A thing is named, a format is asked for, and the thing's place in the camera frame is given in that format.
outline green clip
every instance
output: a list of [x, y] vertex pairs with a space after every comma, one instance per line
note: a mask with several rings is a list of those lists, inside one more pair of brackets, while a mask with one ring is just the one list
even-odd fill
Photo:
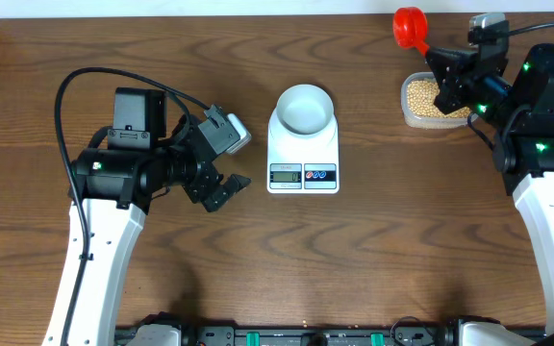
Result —
[[260, 334], [256, 332], [247, 333], [247, 346], [260, 346]]
[[371, 346], [384, 346], [384, 335], [381, 333], [374, 333], [371, 335]]

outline white scale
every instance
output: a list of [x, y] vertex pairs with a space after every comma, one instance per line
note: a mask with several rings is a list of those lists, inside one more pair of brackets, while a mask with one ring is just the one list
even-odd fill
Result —
[[337, 193], [339, 131], [333, 101], [317, 86], [286, 90], [268, 121], [270, 193]]

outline clear container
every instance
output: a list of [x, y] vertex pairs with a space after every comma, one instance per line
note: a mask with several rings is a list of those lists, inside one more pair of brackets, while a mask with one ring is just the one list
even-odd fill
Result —
[[[467, 118], [438, 118], [430, 116], [420, 116], [414, 114], [408, 105], [408, 85], [413, 81], [432, 80], [435, 82], [433, 72], [417, 72], [408, 77], [401, 87], [401, 108], [405, 115], [405, 123], [411, 127], [420, 129], [454, 129], [467, 125]], [[478, 118], [477, 114], [471, 117], [471, 121]]]

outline red cup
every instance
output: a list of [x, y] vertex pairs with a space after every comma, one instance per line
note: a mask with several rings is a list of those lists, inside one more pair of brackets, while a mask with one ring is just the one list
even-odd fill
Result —
[[422, 56], [429, 50], [429, 45], [424, 42], [428, 32], [427, 17], [419, 8], [397, 10], [392, 19], [392, 32], [401, 48], [415, 47]]

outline wood grain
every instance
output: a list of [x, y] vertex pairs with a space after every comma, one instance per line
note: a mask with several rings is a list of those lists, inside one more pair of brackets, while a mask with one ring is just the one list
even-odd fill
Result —
[[[510, 14], [513, 27], [554, 14]], [[467, 14], [432, 14], [428, 41], [466, 48]], [[180, 189], [157, 200], [128, 271], [118, 324], [167, 310], [241, 325], [388, 325], [455, 313], [543, 325], [529, 236], [491, 155], [468, 129], [403, 121], [399, 91], [426, 70], [393, 41], [390, 15], [0, 20], [0, 345], [39, 343], [68, 233], [52, 120], [59, 83], [124, 68], [235, 112], [253, 135], [223, 173], [254, 183], [206, 214]], [[512, 80], [529, 47], [511, 39]], [[266, 192], [266, 126], [280, 93], [324, 87], [340, 123], [335, 196]], [[112, 123], [114, 76], [83, 76], [64, 99], [71, 156]], [[170, 124], [177, 112], [171, 107]], [[484, 124], [487, 131], [491, 129]]]

